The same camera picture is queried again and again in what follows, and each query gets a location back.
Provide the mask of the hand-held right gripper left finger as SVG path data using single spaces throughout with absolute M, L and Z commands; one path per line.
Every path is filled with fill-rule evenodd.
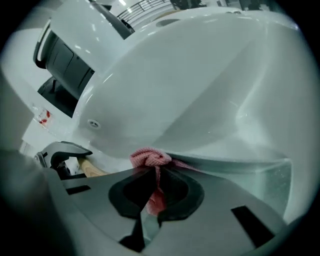
M 119 242 L 141 222 L 141 235 L 151 242 L 160 231 L 147 202 L 156 189 L 152 168 L 134 168 L 112 174 L 62 181 L 82 213 L 103 233 Z

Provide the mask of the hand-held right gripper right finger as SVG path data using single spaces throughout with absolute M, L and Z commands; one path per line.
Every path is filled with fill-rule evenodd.
M 242 256 L 285 227 L 269 205 L 225 178 L 164 168 L 160 188 L 167 206 L 147 256 Z

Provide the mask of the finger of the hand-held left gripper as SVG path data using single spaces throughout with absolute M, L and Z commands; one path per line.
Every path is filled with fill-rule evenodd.
M 58 167 L 70 157 L 83 158 L 93 152 L 73 142 L 55 141 L 37 152 L 34 159 L 43 167 Z
M 50 160 L 50 168 L 54 169 L 61 180 L 82 179 L 87 176 L 84 173 L 71 174 L 70 169 L 66 165 L 66 160 L 75 155 L 54 154 Z

